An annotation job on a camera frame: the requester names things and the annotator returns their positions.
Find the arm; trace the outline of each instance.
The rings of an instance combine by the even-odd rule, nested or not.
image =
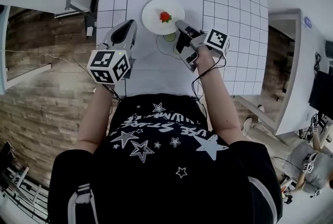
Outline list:
[[[313,133],[312,144],[313,144],[314,150],[321,151],[321,142],[319,140],[318,132],[316,132],[316,131]]]
[[[112,105],[112,92],[98,85],[80,123],[75,149],[94,153],[105,137]]]
[[[199,75],[215,64],[206,47],[198,49],[196,61]],[[238,114],[218,69],[211,70],[200,78],[212,127],[226,143],[249,141],[242,135]]]
[[[297,184],[296,184],[296,187],[295,187],[295,191],[298,192],[299,190],[302,190],[302,188],[304,187],[305,185],[305,175],[306,173],[305,172],[301,172],[300,176],[298,177],[298,180],[297,180]]]

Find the black t-shirt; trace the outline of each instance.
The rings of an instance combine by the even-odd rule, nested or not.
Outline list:
[[[51,224],[67,223],[68,201],[86,183],[99,224],[278,221],[281,191],[266,147],[247,141],[228,146],[207,129],[190,97],[123,99],[94,154],[70,150],[57,156],[48,198]]]

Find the strawberry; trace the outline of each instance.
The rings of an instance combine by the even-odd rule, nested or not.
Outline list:
[[[161,12],[160,15],[160,20],[163,22],[168,23],[170,20],[172,20],[172,16],[170,14],[168,14],[166,11]]]

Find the blue sign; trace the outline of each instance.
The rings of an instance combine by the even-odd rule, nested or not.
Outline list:
[[[308,28],[310,28],[310,29],[312,28],[311,20],[308,17],[304,18],[304,23]]]

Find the white plate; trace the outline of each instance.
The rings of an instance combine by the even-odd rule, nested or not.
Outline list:
[[[166,11],[172,16],[169,23],[160,20],[161,12]],[[183,6],[175,0],[152,0],[147,3],[142,11],[142,23],[152,33],[168,35],[178,30],[175,25],[177,20],[184,20]]]

